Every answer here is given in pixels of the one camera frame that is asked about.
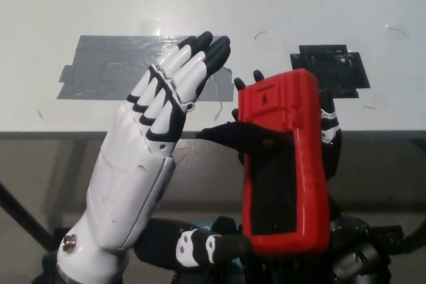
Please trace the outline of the white and black left hand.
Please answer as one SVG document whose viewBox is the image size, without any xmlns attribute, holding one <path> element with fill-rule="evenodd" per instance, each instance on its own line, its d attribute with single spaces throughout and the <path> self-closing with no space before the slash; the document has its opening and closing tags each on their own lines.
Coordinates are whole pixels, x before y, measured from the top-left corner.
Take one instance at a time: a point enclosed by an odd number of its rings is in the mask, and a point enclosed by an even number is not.
<svg viewBox="0 0 426 284">
<path fill-rule="evenodd" d="M 117 283 L 135 250 L 167 269 L 200 270 L 250 252 L 240 234 L 220 235 L 154 219 L 175 169 L 172 153 L 207 80 L 230 55 L 230 40 L 188 37 L 157 58 L 121 102 L 107 132 L 80 220 L 63 238 L 57 271 L 66 283 Z"/>
</svg>

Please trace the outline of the black right hand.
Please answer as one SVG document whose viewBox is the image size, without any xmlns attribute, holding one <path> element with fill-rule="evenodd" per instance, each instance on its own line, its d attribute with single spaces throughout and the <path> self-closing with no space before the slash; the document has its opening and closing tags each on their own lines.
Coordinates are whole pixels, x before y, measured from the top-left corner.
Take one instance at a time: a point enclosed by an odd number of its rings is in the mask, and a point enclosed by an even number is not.
<svg viewBox="0 0 426 284">
<path fill-rule="evenodd" d="M 330 179 L 341 152 L 342 132 L 331 92 L 306 69 L 271 76 L 256 70 L 254 83 L 236 78 L 237 109 L 244 128 L 239 156 L 251 180 L 263 175 Z"/>
</svg>

